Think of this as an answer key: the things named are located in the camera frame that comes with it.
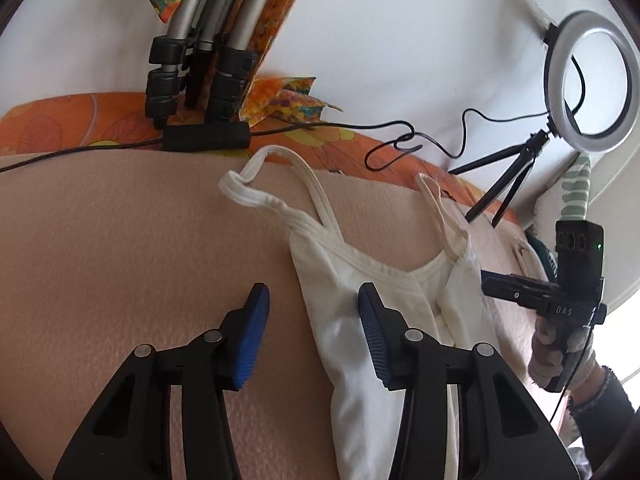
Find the right forearm black sleeve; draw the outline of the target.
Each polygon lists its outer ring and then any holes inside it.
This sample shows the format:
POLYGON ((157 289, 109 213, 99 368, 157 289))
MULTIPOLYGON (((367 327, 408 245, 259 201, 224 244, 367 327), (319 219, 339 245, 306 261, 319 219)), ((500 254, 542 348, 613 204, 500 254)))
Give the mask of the right forearm black sleeve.
POLYGON ((570 414, 577 424, 593 479, 639 478, 639 411, 614 372, 596 364, 570 388, 570 414))

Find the right gloved hand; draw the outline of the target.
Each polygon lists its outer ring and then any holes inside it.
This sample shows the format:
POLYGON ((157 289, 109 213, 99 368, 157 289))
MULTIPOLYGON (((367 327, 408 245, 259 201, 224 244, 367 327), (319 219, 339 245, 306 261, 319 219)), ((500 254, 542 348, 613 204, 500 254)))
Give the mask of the right gloved hand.
POLYGON ((593 396, 605 380, 605 370, 592 348, 592 330, 553 318, 536 318, 529 376, 548 392, 566 389, 576 402, 593 396))

